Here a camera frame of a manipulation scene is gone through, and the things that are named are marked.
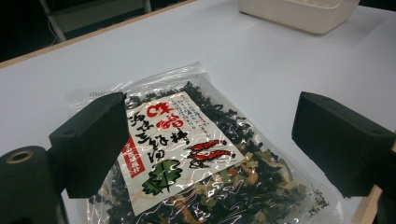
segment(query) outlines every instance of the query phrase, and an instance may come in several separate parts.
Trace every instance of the metal ring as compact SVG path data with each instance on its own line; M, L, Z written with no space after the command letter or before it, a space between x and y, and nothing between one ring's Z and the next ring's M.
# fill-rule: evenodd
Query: metal ring
M16 164L23 161L27 161L33 157L35 153L31 150L19 151L17 153L12 154L7 158L7 162L9 164Z

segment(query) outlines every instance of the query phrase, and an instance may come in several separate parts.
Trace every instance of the food package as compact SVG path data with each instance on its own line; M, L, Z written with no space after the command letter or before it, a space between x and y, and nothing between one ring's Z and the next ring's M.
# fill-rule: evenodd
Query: food package
M103 92L113 91L127 96L130 139L88 200L89 223L344 222L199 63Z

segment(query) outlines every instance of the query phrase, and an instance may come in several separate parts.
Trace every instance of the wooden edge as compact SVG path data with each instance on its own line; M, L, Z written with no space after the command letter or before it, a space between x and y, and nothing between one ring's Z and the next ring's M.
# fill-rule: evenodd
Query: wooden edge
M396 142L392 148L396 152ZM377 202L379 196L381 196L382 189L378 186L374 186L369 196L361 199L358 210L356 210L353 224L373 224L377 211Z
M130 19L128 21L123 21L123 22L114 24L112 26L108 26L106 28L91 32L89 34L82 35L82 36L79 36L79 37L64 41L64 42L59 43L57 45L50 46L50 47L47 47L47 48L44 48L44 49L39 49L37 51L22 55L20 57L17 57L17 58L14 58L14 59L10 59L8 61L4 61L4 62L0 63L0 68L4 68L4 67L10 66L10 65L15 64L15 63L20 63L20 62L26 61L28 59L34 58L34 57L36 57L38 55L41 55L41 54L45 54L45 53L51 52L51 51L56 50L56 49L61 49L61 48L65 47L65 46L72 45L72 44L77 43L77 42L79 42L81 40L88 39L90 37L105 33L107 31L117 29L117 28L119 28L121 26L130 24L130 23L133 23L133 22L136 22L136 21L141 21L141 20L146 19L148 17L155 16L157 14L163 13L165 11L169 11L169 10L174 9L176 7L181 7L181 6L187 5L188 3L191 3L191 2L194 2L194 1L195 0L186 0L185 2L177 3L177 4L174 4L174 5L170 6L170 7L165 7L165 8L150 12L148 14L145 14L145 15L142 15L142 16L139 16L139 17L135 17L135 18Z

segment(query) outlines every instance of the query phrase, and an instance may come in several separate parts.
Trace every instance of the white label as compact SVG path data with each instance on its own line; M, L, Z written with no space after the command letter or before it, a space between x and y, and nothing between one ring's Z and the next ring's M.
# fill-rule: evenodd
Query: white label
M244 159L186 92L127 116L131 137L118 161L136 216Z

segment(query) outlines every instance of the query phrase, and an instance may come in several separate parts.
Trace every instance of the white table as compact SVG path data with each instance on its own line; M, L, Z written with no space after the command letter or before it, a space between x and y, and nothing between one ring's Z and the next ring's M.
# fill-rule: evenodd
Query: white table
M301 91L331 97L394 131L395 27L395 12L368 7L358 7L326 35L239 13L236 0L176 7L19 63L0 64L0 154L30 145L49 148L48 135L71 116L70 95L78 90L199 61L272 143L340 196L291 140L298 97ZM64 198L70 223L83 223L78 213L84 216L84 208ZM341 203L353 214L360 201Z

